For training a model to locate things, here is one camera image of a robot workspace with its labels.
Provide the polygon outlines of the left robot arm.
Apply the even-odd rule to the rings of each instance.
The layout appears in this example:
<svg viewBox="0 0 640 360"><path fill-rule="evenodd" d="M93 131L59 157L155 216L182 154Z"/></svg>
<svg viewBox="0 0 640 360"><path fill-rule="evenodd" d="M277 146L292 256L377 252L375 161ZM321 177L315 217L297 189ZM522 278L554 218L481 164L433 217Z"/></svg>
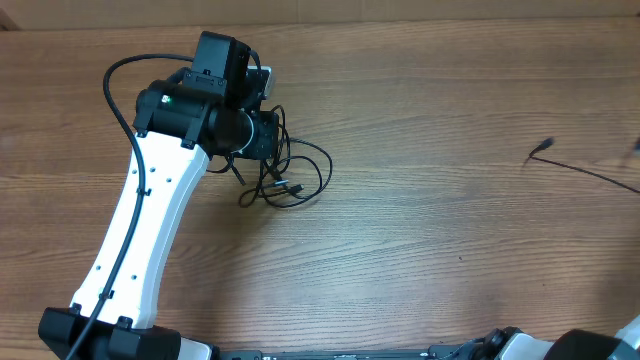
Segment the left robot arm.
<svg viewBox="0 0 640 360"><path fill-rule="evenodd" d="M273 77L233 37L203 32L196 53L142 90L123 128L125 185L95 262L66 308L47 308L38 334L61 359L216 359L217 347L157 325L166 261L186 205L214 157L264 161L275 115L261 109Z"/></svg>

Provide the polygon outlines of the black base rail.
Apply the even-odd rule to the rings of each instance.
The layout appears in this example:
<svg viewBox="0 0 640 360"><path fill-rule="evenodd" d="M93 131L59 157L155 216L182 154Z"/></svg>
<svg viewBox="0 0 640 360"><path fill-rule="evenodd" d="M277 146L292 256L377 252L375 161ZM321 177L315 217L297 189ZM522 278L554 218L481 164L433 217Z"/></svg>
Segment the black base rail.
<svg viewBox="0 0 640 360"><path fill-rule="evenodd" d="M457 345L431 345L427 349L262 352L222 351L219 347L182 338L178 360L453 360L480 359L483 340Z"/></svg>

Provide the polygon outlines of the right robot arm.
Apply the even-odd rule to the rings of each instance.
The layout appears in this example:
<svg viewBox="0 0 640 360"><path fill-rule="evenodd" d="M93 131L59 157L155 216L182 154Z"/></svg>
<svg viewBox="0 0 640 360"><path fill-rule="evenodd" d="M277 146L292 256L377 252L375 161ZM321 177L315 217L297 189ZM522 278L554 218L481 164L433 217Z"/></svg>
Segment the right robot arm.
<svg viewBox="0 0 640 360"><path fill-rule="evenodd" d="M495 329L469 352L472 360L639 360L639 317L614 336L573 329L545 341L519 328Z"/></svg>

